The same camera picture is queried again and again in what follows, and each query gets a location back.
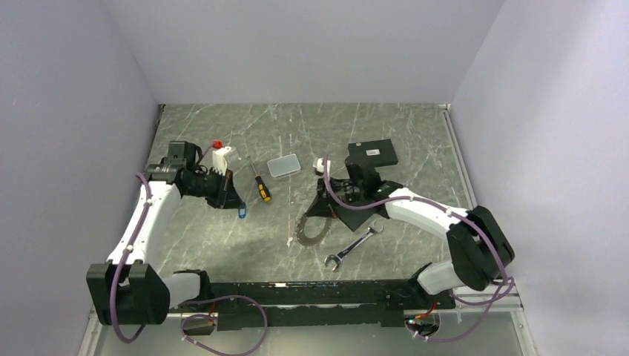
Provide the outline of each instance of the white plastic part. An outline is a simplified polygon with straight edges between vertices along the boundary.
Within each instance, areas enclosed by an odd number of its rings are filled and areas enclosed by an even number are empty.
[[[225,175],[228,164],[238,159],[240,155],[238,150],[231,146],[225,146],[221,149],[212,151],[212,168],[221,176]]]
[[[454,272],[451,260],[433,263],[424,269],[417,281],[428,294],[435,295],[447,289],[465,286]]]
[[[408,188],[400,188],[389,195],[389,197],[422,197],[413,193]],[[447,211],[453,211],[463,217],[467,216],[467,210],[463,208],[453,208],[442,205]],[[396,200],[385,204],[386,213],[391,219],[401,220],[405,223],[413,224],[447,243],[446,233],[450,225],[459,222],[458,219],[448,216],[447,213],[423,202],[412,202],[410,200]]]
[[[332,164],[332,161],[328,159],[328,176],[330,175],[331,164]],[[317,173],[323,174],[323,158],[315,159],[314,162],[312,163],[312,167],[317,171]]]
[[[146,201],[146,191],[144,187],[140,188],[136,209],[131,216],[125,233],[122,235],[120,243],[118,243],[113,252],[109,254],[107,260],[118,263],[125,249],[131,251],[127,259],[128,265],[133,264],[137,260],[143,263],[150,263],[156,260],[166,224],[168,224],[175,209],[179,206],[181,195],[175,185],[169,185],[166,182],[149,182],[148,186],[151,187],[151,193],[153,194],[153,205],[148,209],[148,215],[146,216],[142,230],[140,230],[134,245],[128,247],[128,242],[134,232],[140,215],[142,215]]]
[[[162,281],[171,293],[170,309],[198,297],[201,292],[201,277],[196,273],[177,273]]]

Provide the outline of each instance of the circular saw blade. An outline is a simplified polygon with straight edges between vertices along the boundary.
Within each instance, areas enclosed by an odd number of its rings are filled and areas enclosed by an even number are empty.
[[[295,229],[295,234],[297,235],[297,241],[301,245],[314,246],[323,241],[323,238],[325,238],[330,231],[330,228],[332,227],[332,218],[326,218],[325,225],[323,226],[321,232],[317,234],[317,236],[307,237],[306,234],[303,232],[303,229],[306,227],[306,221],[308,221],[308,218],[309,217],[307,217],[305,214],[301,216],[299,224],[297,224],[297,227]]]

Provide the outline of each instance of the blue tag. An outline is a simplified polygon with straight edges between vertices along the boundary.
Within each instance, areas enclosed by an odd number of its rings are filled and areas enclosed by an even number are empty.
[[[238,217],[244,219],[247,216],[247,205],[245,203],[238,207]]]

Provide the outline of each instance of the yellow screwdriver handle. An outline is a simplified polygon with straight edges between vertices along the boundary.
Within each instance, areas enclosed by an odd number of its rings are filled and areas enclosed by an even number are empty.
[[[266,184],[264,184],[264,181],[262,181],[262,177],[256,176],[256,182],[257,182],[257,190],[260,192],[260,196],[262,197],[262,200],[264,200],[265,202],[270,202],[271,192],[266,187]]]

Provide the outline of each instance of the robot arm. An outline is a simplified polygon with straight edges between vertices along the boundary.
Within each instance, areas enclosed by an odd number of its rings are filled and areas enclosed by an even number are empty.
[[[206,272],[181,271],[162,279],[151,267],[159,253],[166,225],[183,196],[205,198],[213,208],[235,209],[244,204],[234,188],[232,172],[227,168],[229,162],[238,158],[237,151],[228,146],[213,151],[209,170],[200,165],[201,155],[198,146],[173,141],[168,146],[167,157],[162,158],[160,164],[147,167],[144,175],[152,196],[137,238],[129,244],[147,203],[144,188],[140,190],[122,239],[106,263],[93,264],[88,270],[88,288],[101,323],[112,324],[109,306],[112,292],[116,295],[116,311],[121,325],[160,324],[170,308],[186,300],[209,297]],[[126,282],[114,288],[113,277],[124,251],[130,253],[121,268],[119,281]]]
[[[323,173],[321,161],[317,164],[318,174]],[[478,239],[475,231],[455,216],[467,218],[487,235],[504,266],[513,261],[513,249],[493,215],[485,207],[479,205],[467,210],[437,204],[399,183],[381,180],[380,174],[360,157],[347,157],[345,166],[349,179],[331,178],[330,188],[344,204],[365,208],[350,210],[338,204],[321,178],[317,184],[317,197],[305,215],[338,218],[355,231],[373,214],[380,214],[387,219],[410,223],[441,238],[448,245],[450,260],[429,263],[415,272],[409,282],[419,289],[420,294],[435,295],[460,286],[482,291],[492,280],[500,277],[496,261],[485,242]],[[329,164],[326,165],[326,170],[329,173]],[[392,200],[396,197],[406,199]],[[432,202],[444,210],[412,201],[413,197]]]

